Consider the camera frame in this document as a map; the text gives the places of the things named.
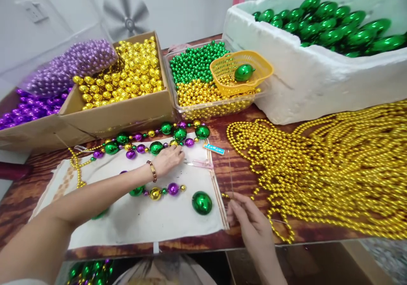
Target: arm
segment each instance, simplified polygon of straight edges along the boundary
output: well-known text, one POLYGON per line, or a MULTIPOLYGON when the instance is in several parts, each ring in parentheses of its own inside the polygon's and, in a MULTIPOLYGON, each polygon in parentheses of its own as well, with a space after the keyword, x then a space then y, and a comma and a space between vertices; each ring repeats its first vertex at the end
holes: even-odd
MULTIPOLYGON (((157 177, 178 165, 185 154, 171 146, 153 160, 157 177)), ((53 284, 73 231, 116 200, 153 180, 150 166, 81 187, 44 208, 0 253, 0 284, 16 279, 39 279, 53 284)))

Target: wall outlet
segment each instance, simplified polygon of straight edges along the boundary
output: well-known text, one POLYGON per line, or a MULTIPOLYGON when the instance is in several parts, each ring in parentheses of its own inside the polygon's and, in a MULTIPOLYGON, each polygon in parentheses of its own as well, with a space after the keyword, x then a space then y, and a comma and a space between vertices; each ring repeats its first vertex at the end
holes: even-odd
POLYGON ((44 9, 42 9, 41 4, 39 4, 39 3, 35 3, 31 0, 26 0, 26 1, 17 2, 17 4, 24 9, 25 14, 34 23, 40 22, 40 21, 48 18, 44 9))

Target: cloth mat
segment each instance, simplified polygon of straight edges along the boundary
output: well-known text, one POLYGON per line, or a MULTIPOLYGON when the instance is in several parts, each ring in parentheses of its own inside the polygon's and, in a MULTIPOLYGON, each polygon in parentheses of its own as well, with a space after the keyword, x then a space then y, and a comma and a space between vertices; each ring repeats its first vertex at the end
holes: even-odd
MULTIPOLYGON (((194 133, 187 137, 194 138, 194 133)), ((160 140, 169 143, 172 138, 160 140)), ((152 142, 143 142, 150 146, 152 142)), ((203 149, 203 142, 192 148, 183 148, 185 161, 212 162, 211 152, 203 149)), ((87 156, 81 162, 89 160, 87 156)), ((116 155, 105 155, 101 159, 82 168, 82 180, 87 184, 118 175, 123 170, 132 170, 152 160, 153 156, 137 154, 134 160, 125 156, 124 150, 116 155)), ((69 160, 63 160, 53 171, 54 175, 41 196, 32 217, 56 199, 75 190, 77 175, 69 160)), ((176 197, 163 195, 160 200, 150 197, 132 197, 124 195, 110 206, 109 212, 102 218, 90 220, 78 227, 72 234, 69 249, 85 246, 125 245, 134 243, 160 242, 186 236, 207 235, 219 230, 229 229, 226 212, 220 196, 219 187, 213 170, 198 168, 181 163, 156 183, 147 183, 146 188, 167 187, 171 182, 186 185, 184 192, 176 197), (208 215, 199 215, 192 207, 192 195, 197 191, 206 192, 212 199, 212 211, 208 215)))

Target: hand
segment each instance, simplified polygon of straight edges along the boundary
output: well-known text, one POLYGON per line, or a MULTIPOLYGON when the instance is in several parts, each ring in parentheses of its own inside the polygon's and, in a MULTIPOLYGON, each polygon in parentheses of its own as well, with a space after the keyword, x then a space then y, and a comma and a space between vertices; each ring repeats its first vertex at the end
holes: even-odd
POLYGON ((164 148, 152 161, 156 169, 157 178, 163 177, 170 172, 174 167, 180 164, 185 158, 185 153, 182 151, 182 146, 171 145, 164 148))

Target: styrofoam box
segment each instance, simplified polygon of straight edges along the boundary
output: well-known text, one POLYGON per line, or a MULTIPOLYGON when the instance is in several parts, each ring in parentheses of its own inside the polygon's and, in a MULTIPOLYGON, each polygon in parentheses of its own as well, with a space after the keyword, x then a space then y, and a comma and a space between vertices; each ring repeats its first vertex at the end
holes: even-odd
MULTIPOLYGON (((275 124, 312 120, 407 98, 407 48, 370 57, 349 58, 312 45, 266 22, 255 11, 294 9, 304 0, 257 0, 229 8, 223 38, 235 50, 254 50, 275 68, 271 91, 256 105, 275 124)), ((366 11, 363 24, 389 18, 385 36, 407 31, 407 0, 329 0, 352 11, 366 11)))

